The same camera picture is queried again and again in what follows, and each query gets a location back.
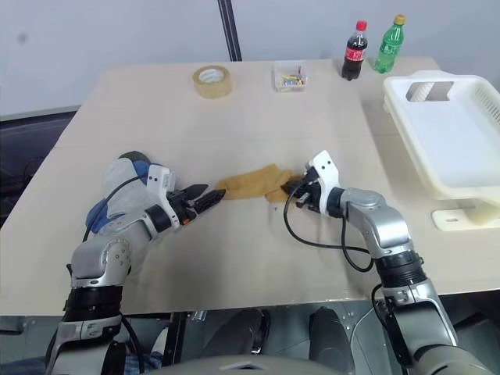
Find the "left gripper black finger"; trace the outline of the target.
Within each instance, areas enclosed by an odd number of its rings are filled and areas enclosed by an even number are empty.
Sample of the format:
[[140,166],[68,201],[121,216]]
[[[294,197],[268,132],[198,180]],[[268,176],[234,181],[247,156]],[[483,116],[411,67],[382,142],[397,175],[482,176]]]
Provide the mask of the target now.
[[196,198],[193,201],[192,208],[197,214],[202,214],[211,209],[213,206],[219,204],[223,200],[225,194],[225,189],[212,190],[200,198]]
[[185,201],[194,201],[196,198],[201,197],[208,189],[208,184],[192,184],[182,190]]

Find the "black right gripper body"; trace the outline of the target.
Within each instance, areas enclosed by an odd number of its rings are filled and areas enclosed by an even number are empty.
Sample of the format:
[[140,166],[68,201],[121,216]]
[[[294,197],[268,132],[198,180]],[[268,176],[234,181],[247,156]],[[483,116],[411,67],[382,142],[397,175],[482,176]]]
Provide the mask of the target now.
[[295,205],[302,209],[307,208],[313,212],[320,213],[320,176],[316,168],[309,167],[305,175],[295,181]]

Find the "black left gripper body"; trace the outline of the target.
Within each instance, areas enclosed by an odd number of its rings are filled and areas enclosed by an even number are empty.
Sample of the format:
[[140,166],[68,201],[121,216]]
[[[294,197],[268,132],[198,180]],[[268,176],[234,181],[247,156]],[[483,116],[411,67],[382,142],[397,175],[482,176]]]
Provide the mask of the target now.
[[197,214],[188,202],[188,194],[185,191],[169,192],[168,201],[182,226],[189,224],[196,218]]

